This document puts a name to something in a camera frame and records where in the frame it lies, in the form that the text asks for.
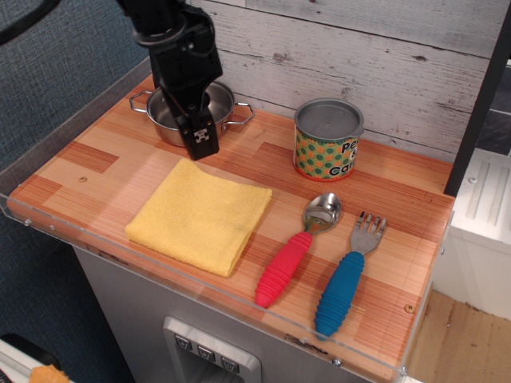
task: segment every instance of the can lid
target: can lid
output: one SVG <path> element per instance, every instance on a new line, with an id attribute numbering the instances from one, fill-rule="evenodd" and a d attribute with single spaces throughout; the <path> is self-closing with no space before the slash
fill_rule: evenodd
<path id="1" fill-rule="evenodd" d="M 300 106 L 295 113 L 296 127 L 316 140 L 343 140 L 364 132 L 363 115 L 349 102 L 319 98 Z"/>

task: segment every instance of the button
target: button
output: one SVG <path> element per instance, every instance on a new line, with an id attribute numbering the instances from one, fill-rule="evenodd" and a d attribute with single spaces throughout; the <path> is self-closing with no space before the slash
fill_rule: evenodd
<path id="1" fill-rule="evenodd" d="M 180 337 L 177 334 L 174 334 L 174 338 L 176 339 L 176 343 L 180 348 L 188 350 L 192 349 L 192 343 L 190 343 L 188 339 Z"/>
<path id="2" fill-rule="evenodd" d="M 206 349 L 202 345 L 199 345 L 197 346 L 197 350 L 199 351 L 199 355 L 207 361 L 215 361 L 215 353 L 213 353 L 210 349 Z"/>
<path id="3" fill-rule="evenodd" d="M 232 373 L 240 373 L 240 367 L 234 361 L 229 361 L 225 357 L 222 357 L 222 366 L 231 371 Z"/>

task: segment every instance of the stainless steel pot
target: stainless steel pot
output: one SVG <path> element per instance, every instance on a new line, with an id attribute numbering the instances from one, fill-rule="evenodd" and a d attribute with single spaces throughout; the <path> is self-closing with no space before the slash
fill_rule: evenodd
<path id="1" fill-rule="evenodd" d="M 216 134 L 218 138 L 221 138 L 228 130 L 229 125 L 244 125 L 254 117 L 254 109 L 244 102 L 235 103 L 234 94 L 225 84 L 213 81 L 206 91 L 209 94 L 210 101 L 208 107 L 216 124 Z M 147 100 L 145 109 L 136 108 L 133 100 L 146 93 L 150 94 L 151 97 Z M 129 98 L 129 104 L 131 105 L 132 110 L 146 113 L 149 116 L 162 140 L 176 146 L 184 146 L 179 129 L 177 128 L 168 105 L 165 102 L 161 88 L 156 89 L 154 92 L 148 90 L 139 92 Z M 229 121 L 228 118 L 235 105 L 249 108 L 252 114 L 243 121 Z"/>

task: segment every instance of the metal screw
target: metal screw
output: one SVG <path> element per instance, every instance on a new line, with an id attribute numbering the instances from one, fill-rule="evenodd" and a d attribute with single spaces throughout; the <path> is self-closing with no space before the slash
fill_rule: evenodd
<path id="1" fill-rule="evenodd" d="M 338 357 L 332 361 L 332 365 L 334 365 L 337 368 L 340 368 L 343 364 L 343 361 L 341 361 Z"/>
<path id="2" fill-rule="evenodd" d="M 411 304 L 405 305 L 405 311 L 408 314 L 412 314 L 415 311 L 415 306 Z"/>

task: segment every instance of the wooden countertop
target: wooden countertop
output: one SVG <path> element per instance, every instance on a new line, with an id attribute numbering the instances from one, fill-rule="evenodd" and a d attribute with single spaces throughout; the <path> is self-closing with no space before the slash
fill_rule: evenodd
<path id="1" fill-rule="evenodd" d="M 322 350 L 308 352 L 340 357 L 345 366 L 374 380 L 394 379 L 454 203 L 442 193 L 451 165 L 361 140 L 347 178 L 312 181 L 292 164 L 293 120 L 257 110 L 246 126 L 230 128 L 220 139 L 218 154 L 197 161 L 205 172 L 273 190 L 235 270 L 222 278 L 125 237 L 126 224 L 187 156 L 183 148 L 162 141 L 145 114 L 131 110 L 129 97 L 147 89 L 153 89 L 150 77 L 20 185 L 8 201 L 13 214 L 262 330 L 306 338 Z M 343 204 L 338 225 L 315 236 L 284 294 L 268 311 L 259 309 L 254 291 L 264 267 L 303 229 L 303 209 L 324 192 L 334 192 Z M 346 321 L 331 340 L 321 342 L 308 329 L 314 329 L 315 308 L 331 274 L 350 250 L 361 211 L 387 217 L 386 234 L 366 257 Z"/>

